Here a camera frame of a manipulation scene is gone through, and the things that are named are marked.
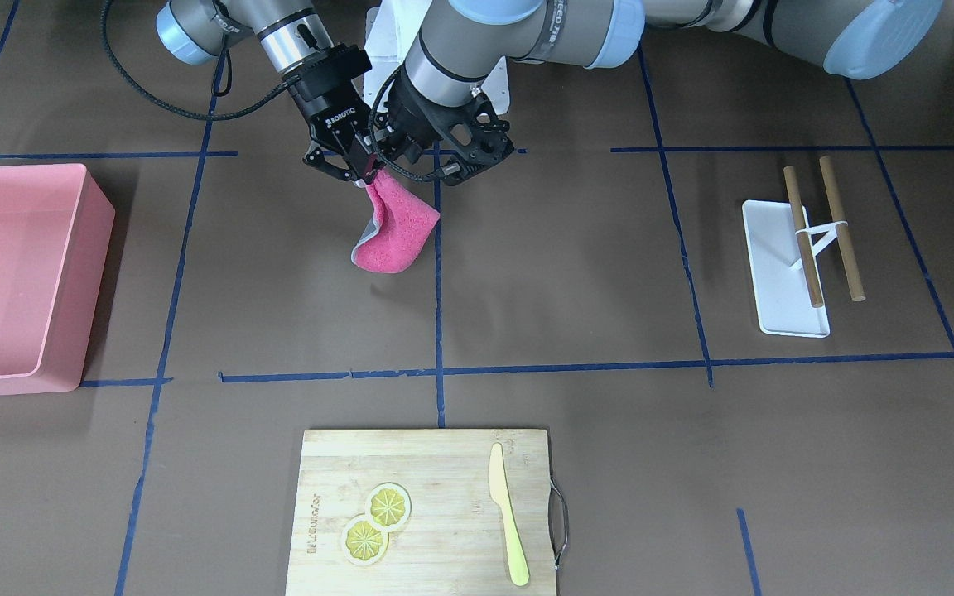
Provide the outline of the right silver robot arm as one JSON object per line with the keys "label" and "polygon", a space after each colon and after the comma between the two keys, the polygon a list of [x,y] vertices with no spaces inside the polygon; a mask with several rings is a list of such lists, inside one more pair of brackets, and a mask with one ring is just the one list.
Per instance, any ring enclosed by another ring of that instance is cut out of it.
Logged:
{"label": "right silver robot arm", "polygon": [[311,1],[169,1],[156,28],[171,55],[191,65],[258,39],[306,120],[304,162],[337,180],[371,184],[370,108],[354,84],[371,61],[359,46],[334,44]]}

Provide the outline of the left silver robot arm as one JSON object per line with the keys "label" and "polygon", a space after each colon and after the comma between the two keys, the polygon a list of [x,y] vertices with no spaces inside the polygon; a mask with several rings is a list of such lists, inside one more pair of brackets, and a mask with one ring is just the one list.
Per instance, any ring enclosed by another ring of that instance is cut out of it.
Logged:
{"label": "left silver robot arm", "polygon": [[487,105],[480,86],[503,58],[622,65],[646,31],[735,33],[832,75],[871,79],[923,40],[940,1],[432,1],[393,73],[382,154],[414,160]]}

